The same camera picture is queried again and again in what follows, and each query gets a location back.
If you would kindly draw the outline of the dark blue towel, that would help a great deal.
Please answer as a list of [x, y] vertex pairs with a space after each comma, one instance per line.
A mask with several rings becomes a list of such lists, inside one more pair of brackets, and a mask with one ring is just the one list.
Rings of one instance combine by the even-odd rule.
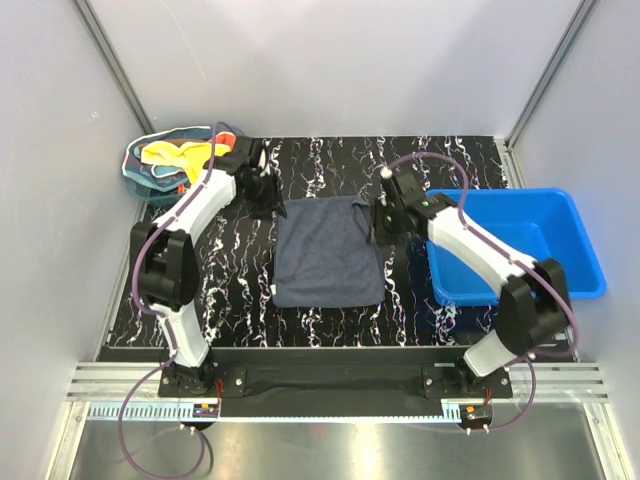
[[272, 299], [279, 308], [359, 308], [383, 302], [384, 261], [359, 196], [284, 203], [277, 219]]

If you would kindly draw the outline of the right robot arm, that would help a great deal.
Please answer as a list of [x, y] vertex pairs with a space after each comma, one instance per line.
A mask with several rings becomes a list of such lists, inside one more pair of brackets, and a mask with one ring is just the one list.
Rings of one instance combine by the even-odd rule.
[[490, 333], [456, 361], [454, 384], [476, 396], [490, 375], [527, 357], [575, 320], [566, 276], [554, 259], [538, 261], [473, 221], [445, 194], [428, 196], [410, 174], [380, 172], [383, 195], [372, 204], [370, 236], [379, 246], [409, 236], [426, 240], [462, 261], [498, 295], [498, 319]]

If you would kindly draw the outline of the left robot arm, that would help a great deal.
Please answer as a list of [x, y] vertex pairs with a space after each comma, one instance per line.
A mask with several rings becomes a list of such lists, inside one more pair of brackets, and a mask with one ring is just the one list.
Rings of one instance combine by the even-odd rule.
[[212, 154], [181, 200], [157, 220], [136, 223], [130, 234], [134, 302], [156, 317], [165, 335], [167, 382], [196, 396], [208, 394], [220, 381], [195, 309], [200, 284], [195, 246], [210, 221], [236, 198], [256, 219], [287, 216], [279, 176], [255, 138], [240, 136], [228, 152]]

